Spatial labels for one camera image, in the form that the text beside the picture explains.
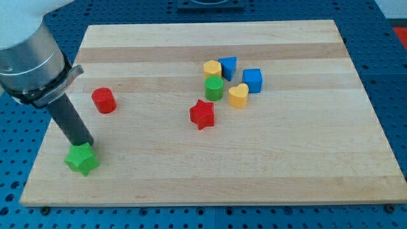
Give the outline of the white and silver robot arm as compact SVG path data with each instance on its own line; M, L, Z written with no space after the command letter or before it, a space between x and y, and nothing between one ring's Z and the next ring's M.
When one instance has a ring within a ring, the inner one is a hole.
M1 86L16 101L43 108L83 74L63 54L45 15L72 0L1 0Z

